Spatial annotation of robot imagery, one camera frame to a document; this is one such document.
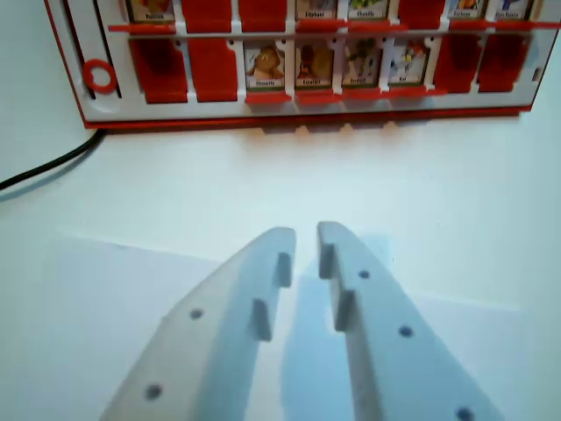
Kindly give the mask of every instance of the screw hole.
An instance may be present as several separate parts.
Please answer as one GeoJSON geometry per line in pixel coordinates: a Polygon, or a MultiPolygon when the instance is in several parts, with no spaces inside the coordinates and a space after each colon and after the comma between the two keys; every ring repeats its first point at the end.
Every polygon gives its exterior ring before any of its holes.
{"type": "Polygon", "coordinates": [[[145,397],[147,401],[154,401],[161,396],[162,387],[159,384],[151,384],[146,388],[145,397]]]}
{"type": "Polygon", "coordinates": [[[460,408],[458,412],[456,412],[456,416],[461,421],[473,421],[475,419],[473,412],[471,412],[468,408],[460,408]]]}
{"type": "Polygon", "coordinates": [[[536,68],[534,70],[534,76],[532,77],[532,82],[540,82],[542,80],[543,68],[536,68]]]}
{"type": "Polygon", "coordinates": [[[413,336],[413,329],[411,329],[409,326],[402,326],[400,327],[400,335],[403,338],[411,338],[413,336]]]}
{"type": "Polygon", "coordinates": [[[197,320],[198,318],[202,317],[202,310],[194,309],[189,313],[189,315],[193,320],[197,320]]]}

